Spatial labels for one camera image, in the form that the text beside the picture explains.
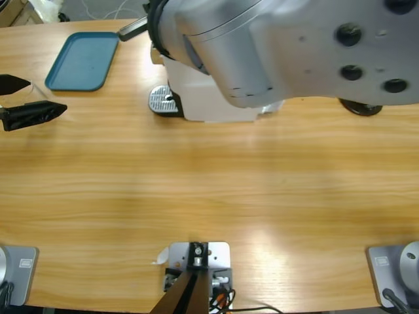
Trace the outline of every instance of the metal mount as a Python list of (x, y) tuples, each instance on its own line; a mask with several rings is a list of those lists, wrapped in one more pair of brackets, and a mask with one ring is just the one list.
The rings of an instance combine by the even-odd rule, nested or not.
[(232, 289), (230, 247), (225, 242), (173, 243), (168, 262), (166, 294), (151, 314), (208, 314), (214, 291)]
[[(169, 266), (166, 268), (164, 277), (163, 290), (166, 292), (177, 280), (177, 278), (187, 270), (188, 263), (197, 263), (197, 266), (203, 264), (203, 257), (194, 256), (191, 260), (189, 249), (194, 243), (177, 242), (172, 243), (169, 248)], [(208, 273), (211, 277), (210, 296), (212, 296), (213, 288), (225, 287), (227, 290), (232, 289), (232, 270), (230, 261), (230, 245), (226, 242), (209, 242), (207, 251)]]
[(8, 297), (10, 305), (21, 306), (26, 303), (37, 256), (35, 247), (0, 246), (0, 287), (5, 283), (12, 284)]
[(394, 307), (386, 289), (413, 308), (419, 307), (419, 241), (408, 245), (371, 247), (367, 251), (377, 300), (386, 308)]

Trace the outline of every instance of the floor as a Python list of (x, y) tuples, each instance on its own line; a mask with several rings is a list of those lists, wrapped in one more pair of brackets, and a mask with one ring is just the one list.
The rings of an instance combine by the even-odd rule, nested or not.
[(64, 0), (61, 11), (71, 21), (112, 20), (116, 10), (125, 3), (117, 18), (142, 18), (146, 14), (143, 4), (148, 0)]

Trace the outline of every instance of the wood grain surface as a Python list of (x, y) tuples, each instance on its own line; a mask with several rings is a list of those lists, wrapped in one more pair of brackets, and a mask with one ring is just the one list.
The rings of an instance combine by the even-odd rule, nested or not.
[(365, 249), (419, 238), (419, 106), (371, 118), (335, 99), (290, 100), (255, 123), (161, 118), (147, 34), (120, 43), (97, 92), (44, 79), (76, 31), (131, 21), (0, 29), (0, 72), (65, 103), (59, 119), (0, 132), (0, 242), (40, 250), (29, 303), (150, 311), (174, 241), (227, 241), (236, 307), (372, 307)]

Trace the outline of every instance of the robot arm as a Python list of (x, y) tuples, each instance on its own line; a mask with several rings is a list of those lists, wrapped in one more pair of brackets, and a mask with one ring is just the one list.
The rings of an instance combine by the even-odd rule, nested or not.
[(419, 102), (417, 0), (152, 0), (156, 48), (255, 108), (327, 96)]

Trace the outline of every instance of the teal tray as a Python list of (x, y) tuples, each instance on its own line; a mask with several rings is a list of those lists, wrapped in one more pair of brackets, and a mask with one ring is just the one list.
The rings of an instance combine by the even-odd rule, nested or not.
[(98, 90), (105, 84), (118, 42), (118, 35), (111, 32), (72, 34), (46, 77), (46, 87), (51, 90)]

